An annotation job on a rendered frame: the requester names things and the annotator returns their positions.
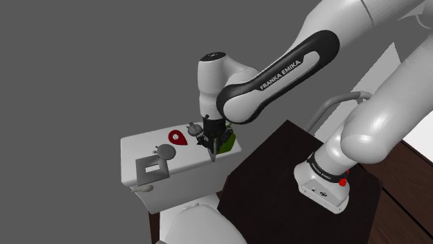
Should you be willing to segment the grey round teapot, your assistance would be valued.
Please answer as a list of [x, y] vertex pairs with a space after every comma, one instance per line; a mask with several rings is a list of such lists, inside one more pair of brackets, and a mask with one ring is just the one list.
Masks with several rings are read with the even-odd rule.
[[202, 131], [203, 128], [199, 124], [189, 123], [187, 125], [187, 132], [190, 136], [197, 137]]

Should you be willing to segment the green box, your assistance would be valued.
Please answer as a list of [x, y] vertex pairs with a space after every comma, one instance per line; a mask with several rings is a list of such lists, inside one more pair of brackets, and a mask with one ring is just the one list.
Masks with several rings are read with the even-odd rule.
[[217, 142], [218, 150], [217, 154], [226, 153], [232, 150], [236, 139], [236, 134], [233, 129], [228, 126], [225, 132], [219, 137]]

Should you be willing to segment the red teardrop-shaped dish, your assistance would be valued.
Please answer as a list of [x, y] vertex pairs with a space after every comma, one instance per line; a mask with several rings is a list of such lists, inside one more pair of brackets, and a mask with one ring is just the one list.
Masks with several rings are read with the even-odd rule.
[[183, 135], [183, 133], [179, 130], [172, 130], [169, 134], [168, 134], [168, 140], [175, 145], [179, 145], [179, 146], [186, 146], [187, 140], [185, 138], [185, 136]]

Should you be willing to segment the grey round brush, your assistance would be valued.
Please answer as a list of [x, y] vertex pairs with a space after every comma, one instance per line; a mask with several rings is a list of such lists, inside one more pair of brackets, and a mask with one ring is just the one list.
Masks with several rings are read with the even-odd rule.
[[171, 160], [176, 156], [176, 149], [169, 144], [161, 144], [155, 147], [153, 153], [161, 159]]

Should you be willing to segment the dark robot stand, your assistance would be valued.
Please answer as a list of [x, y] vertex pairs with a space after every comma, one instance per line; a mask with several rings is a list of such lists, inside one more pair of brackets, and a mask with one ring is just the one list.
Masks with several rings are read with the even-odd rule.
[[218, 210], [247, 244], [373, 244], [382, 183], [360, 165], [348, 177], [350, 199], [334, 214], [298, 190], [294, 168], [321, 142], [285, 121], [228, 177]]

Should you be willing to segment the grey square frame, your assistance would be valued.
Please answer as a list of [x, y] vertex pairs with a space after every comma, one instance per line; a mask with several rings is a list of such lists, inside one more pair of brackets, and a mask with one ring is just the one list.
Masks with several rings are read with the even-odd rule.
[[137, 185], [150, 184], [170, 176], [167, 161], [157, 155], [135, 160]]

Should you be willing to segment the grey curved grab rail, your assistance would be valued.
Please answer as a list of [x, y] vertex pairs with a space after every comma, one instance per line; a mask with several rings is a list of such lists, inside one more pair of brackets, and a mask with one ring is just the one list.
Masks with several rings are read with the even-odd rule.
[[341, 94], [338, 96], [333, 96], [327, 99], [320, 108], [315, 112], [313, 117], [308, 121], [307, 125], [303, 128], [304, 131], [311, 134], [312, 128], [317, 124], [319, 119], [329, 110], [333, 105], [340, 104], [346, 101], [354, 101], [358, 99], [369, 100], [372, 94], [367, 91], [352, 91], [347, 94]]

